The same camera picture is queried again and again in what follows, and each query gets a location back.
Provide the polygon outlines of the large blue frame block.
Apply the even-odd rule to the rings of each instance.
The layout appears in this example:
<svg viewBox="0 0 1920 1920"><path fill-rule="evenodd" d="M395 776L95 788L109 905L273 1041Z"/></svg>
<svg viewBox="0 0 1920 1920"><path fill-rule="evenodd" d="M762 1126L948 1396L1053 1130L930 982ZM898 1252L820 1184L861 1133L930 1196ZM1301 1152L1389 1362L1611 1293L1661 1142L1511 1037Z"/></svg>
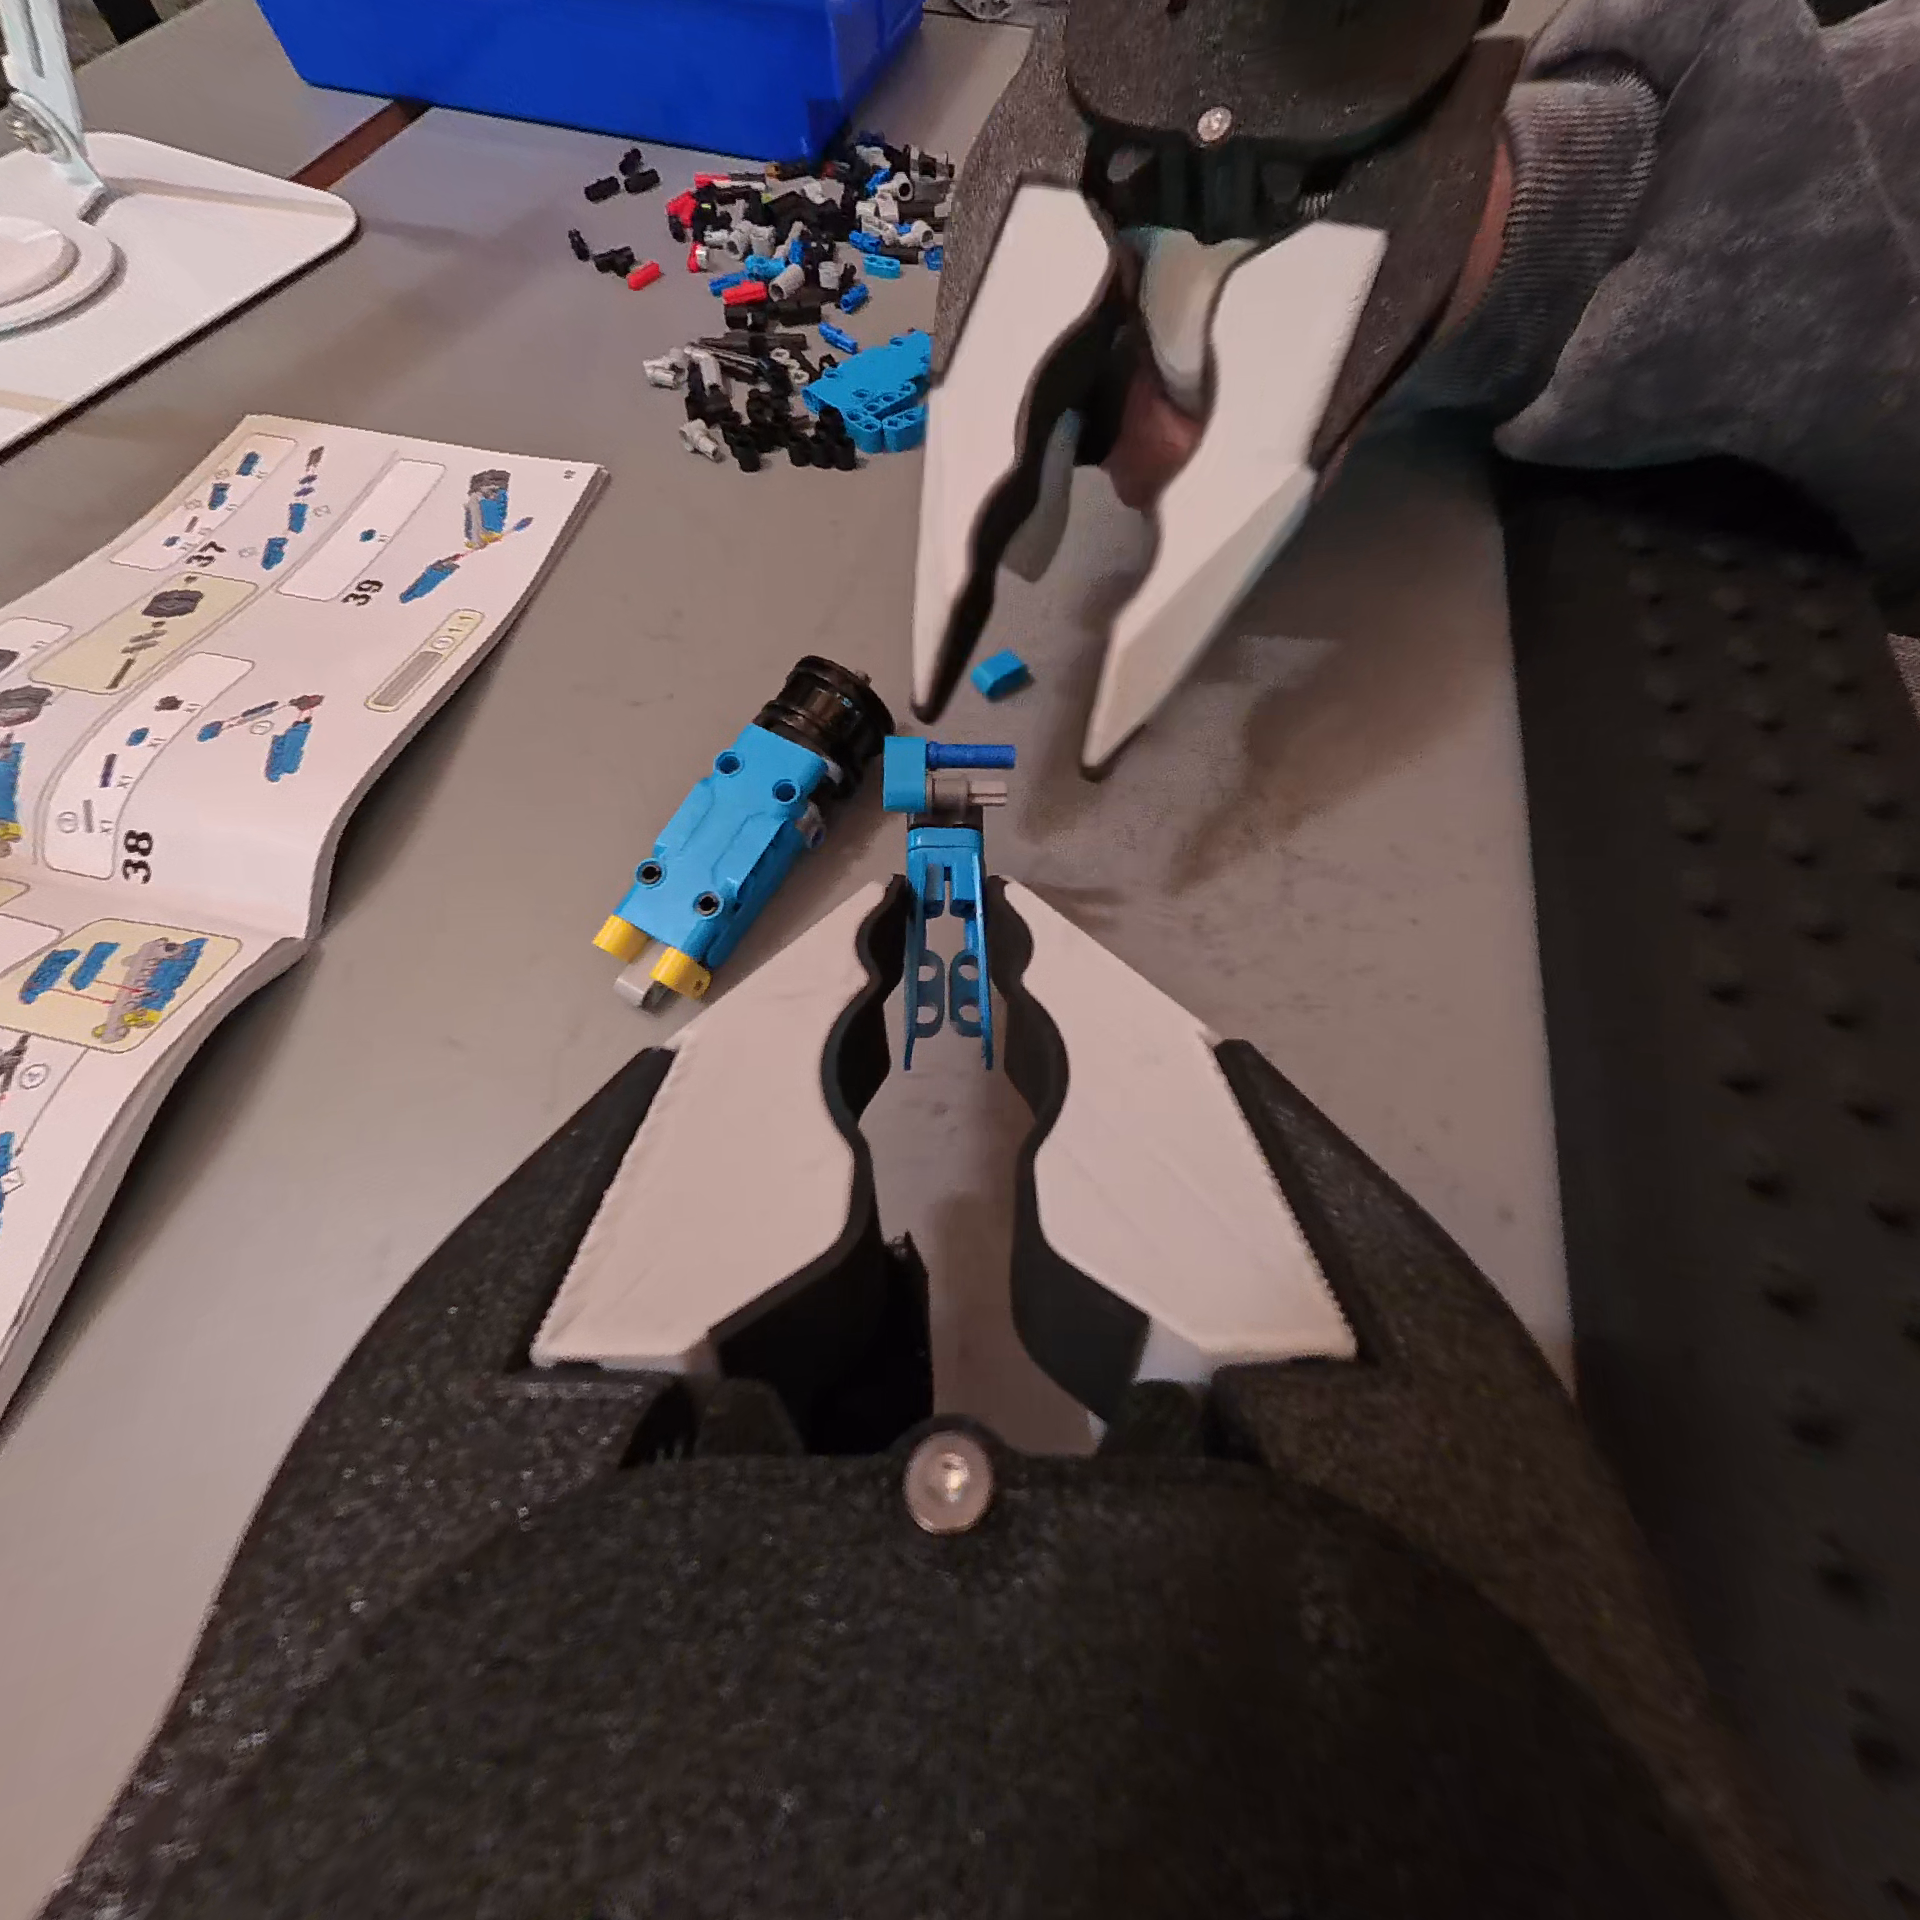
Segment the large blue frame block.
<svg viewBox="0 0 1920 1920"><path fill-rule="evenodd" d="M915 327L824 367L801 392L816 415L839 414L866 457L919 447L928 431L930 336Z"/></svg>

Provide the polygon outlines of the black perforated pad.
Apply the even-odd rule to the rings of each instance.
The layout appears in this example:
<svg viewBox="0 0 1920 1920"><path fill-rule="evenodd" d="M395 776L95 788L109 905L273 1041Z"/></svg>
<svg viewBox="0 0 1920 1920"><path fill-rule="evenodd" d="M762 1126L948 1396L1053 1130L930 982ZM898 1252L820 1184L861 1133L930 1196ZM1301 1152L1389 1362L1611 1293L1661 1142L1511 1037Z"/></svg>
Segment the black perforated pad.
<svg viewBox="0 0 1920 1920"><path fill-rule="evenodd" d="M1792 1849L1916 1914L1916 712L1762 473L1496 484L1578 1396Z"/></svg>

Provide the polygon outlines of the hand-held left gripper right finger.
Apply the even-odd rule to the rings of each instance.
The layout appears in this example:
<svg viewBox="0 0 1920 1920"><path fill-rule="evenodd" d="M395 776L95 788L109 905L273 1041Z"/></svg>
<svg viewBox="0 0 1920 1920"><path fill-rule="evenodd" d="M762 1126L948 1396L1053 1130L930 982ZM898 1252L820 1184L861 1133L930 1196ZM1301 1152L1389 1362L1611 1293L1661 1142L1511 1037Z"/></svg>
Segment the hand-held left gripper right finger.
<svg viewBox="0 0 1920 1920"><path fill-rule="evenodd" d="M1260 1064L1034 888L996 886L1016 1328L1048 1376L1351 1360L1353 1326L1241 1102Z"/></svg>

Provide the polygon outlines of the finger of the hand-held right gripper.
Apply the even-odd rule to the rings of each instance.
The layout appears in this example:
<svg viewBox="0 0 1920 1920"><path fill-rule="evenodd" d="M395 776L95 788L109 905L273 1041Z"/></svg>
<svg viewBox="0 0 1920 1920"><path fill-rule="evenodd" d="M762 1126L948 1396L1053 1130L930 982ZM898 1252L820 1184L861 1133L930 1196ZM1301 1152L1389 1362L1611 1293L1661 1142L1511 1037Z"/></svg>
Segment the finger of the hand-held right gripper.
<svg viewBox="0 0 1920 1920"><path fill-rule="evenodd" d="M1056 559L1080 464L1101 464L1140 358L1125 247L1072 185L1023 183L928 390L912 706L937 720L1004 574Z"/></svg>
<svg viewBox="0 0 1920 1920"><path fill-rule="evenodd" d="M1298 529L1321 473L1313 446L1384 257L1380 229L1308 223L1221 271L1207 418L1159 495L1147 574L1116 614L1081 746L1087 776L1104 776L1169 704Z"/></svg>

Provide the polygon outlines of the blue motor block yellow pins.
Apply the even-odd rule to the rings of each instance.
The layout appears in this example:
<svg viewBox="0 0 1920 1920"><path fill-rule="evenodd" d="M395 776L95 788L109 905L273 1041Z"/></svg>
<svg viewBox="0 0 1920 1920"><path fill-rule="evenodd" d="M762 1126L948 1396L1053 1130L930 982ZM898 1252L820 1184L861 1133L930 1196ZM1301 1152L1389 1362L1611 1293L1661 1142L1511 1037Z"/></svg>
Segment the blue motor block yellow pins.
<svg viewBox="0 0 1920 1920"><path fill-rule="evenodd" d="M820 844L824 804L847 792L851 773L847 754L824 752L795 728L744 727L685 792L593 938L623 965L618 993L644 1012L704 998L801 855Z"/></svg>

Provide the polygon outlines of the blue bin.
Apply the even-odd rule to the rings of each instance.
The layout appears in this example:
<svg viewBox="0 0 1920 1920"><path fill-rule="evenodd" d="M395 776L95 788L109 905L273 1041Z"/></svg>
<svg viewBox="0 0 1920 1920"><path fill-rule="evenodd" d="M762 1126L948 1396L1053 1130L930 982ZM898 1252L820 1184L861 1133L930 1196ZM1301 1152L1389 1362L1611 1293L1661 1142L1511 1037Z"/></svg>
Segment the blue bin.
<svg viewBox="0 0 1920 1920"><path fill-rule="evenodd" d="M460 111L815 159L922 2L264 2L297 74Z"/></svg>

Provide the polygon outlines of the pile of small building parts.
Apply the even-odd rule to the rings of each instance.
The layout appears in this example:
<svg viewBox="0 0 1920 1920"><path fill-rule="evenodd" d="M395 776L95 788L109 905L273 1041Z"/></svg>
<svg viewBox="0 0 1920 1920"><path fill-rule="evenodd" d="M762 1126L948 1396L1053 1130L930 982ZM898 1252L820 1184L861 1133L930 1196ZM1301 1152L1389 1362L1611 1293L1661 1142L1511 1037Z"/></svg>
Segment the pile of small building parts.
<svg viewBox="0 0 1920 1920"><path fill-rule="evenodd" d="M711 316L640 375L679 401L688 454L744 473L853 473L893 454L858 452L839 414L812 414L801 392L861 348L928 333L908 302L937 290L955 180L946 152L859 128L815 159L699 170L663 200L665 239Z"/></svg>

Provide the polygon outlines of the small blue beam assembly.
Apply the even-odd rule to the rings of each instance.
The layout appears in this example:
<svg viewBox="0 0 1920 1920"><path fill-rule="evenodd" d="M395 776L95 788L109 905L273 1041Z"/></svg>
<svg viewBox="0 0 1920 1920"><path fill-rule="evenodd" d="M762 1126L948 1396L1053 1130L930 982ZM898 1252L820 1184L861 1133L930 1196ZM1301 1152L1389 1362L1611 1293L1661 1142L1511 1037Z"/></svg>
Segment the small blue beam assembly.
<svg viewBox="0 0 1920 1920"><path fill-rule="evenodd" d="M889 734L880 804L905 817L903 1066L917 1044L951 1031L994 1066L985 816L1005 804L1013 742L948 742Z"/></svg>

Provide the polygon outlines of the person's right hand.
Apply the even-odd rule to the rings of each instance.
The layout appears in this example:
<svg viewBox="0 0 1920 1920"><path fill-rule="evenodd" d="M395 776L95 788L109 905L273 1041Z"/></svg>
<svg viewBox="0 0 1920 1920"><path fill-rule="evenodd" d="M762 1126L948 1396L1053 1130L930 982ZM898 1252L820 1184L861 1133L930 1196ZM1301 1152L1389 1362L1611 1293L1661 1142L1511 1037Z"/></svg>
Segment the person's right hand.
<svg viewBox="0 0 1920 1920"><path fill-rule="evenodd" d="M1120 505L1131 511L1156 510L1169 484L1189 465L1202 426L1202 418L1169 392L1156 364L1139 358L1104 462Z"/></svg>

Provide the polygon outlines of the black wheel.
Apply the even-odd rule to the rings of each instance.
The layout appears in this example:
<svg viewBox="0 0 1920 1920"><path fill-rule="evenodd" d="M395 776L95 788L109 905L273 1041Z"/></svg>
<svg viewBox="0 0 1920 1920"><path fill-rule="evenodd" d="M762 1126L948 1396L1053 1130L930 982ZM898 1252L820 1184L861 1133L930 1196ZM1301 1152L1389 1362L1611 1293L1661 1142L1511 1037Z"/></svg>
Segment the black wheel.
<svg viewBox="0 0 1920 1920"><path fill-rule="evenodd" d="M779 693L757 711L754 724L820 758L824 785L837 799L858 792L882 742L896 732L869 673L826 655L795 661Z"/></svg>

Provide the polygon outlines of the open instruction booklet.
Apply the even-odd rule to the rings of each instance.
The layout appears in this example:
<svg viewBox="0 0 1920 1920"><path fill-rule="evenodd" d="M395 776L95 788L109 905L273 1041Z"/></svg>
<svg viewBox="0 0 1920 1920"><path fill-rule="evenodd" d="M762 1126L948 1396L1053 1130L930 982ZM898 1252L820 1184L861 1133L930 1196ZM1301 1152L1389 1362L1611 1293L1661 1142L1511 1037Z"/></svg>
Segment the open instruction booklet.
<svg viewBox="0 0 1920 1920"><path fill-rule="evenodd" d="M603 484L247 415L5 608L5 1406L180 1069L319 938L362 797Z"/></svg>

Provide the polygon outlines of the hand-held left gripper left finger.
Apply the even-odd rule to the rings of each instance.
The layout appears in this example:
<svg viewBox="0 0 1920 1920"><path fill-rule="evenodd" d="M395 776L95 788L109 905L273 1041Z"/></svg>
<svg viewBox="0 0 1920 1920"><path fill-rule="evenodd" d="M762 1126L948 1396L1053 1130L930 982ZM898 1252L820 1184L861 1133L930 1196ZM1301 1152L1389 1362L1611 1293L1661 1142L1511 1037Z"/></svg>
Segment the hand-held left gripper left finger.
<svg viewBox="0 0 1920 1920"><path fill-rule="evenodd" d="M865 1140L832 1108L835 1028L880 985L859 948L900 879L866 882L692 1017L533 1340L539 1370L720 1373L858 1217Z"/></svg>

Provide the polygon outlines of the person's right forearm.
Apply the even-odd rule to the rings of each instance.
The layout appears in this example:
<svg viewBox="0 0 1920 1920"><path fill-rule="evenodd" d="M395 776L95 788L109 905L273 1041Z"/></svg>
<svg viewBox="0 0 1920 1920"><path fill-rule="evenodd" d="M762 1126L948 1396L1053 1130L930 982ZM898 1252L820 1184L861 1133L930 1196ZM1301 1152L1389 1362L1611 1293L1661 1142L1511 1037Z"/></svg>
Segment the person's right forearm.
<svg viewBox="0 0 1920 1920"><path fill-rule="evenodd" d="M1524 464L1727 457L1916 572L1916 5L1567 5L1498 263L1402 396Z"/></svg>

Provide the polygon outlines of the white stand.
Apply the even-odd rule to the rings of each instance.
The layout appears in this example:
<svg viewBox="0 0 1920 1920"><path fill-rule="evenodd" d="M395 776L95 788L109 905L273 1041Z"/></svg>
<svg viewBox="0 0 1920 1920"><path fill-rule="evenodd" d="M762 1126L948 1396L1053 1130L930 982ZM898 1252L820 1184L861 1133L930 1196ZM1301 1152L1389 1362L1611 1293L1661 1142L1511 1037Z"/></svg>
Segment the white stand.
<svg viewBox="0 0 1920 1920"><path fill-rule="evenodd" d="M85 130L53 2L5 2L3 450L221 324L357 233L346 199Z"/></svg>

